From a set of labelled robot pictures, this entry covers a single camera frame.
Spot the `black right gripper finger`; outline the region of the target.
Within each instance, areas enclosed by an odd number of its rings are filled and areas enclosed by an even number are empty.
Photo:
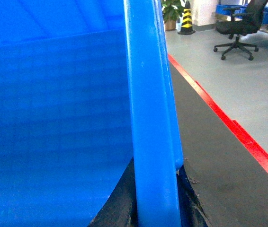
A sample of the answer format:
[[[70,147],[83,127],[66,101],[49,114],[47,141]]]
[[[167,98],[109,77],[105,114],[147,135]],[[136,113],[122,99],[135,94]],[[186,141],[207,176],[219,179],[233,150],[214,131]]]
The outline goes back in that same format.
[[[89,227],[138,226],[134,160],[131,159],[104,206]]]

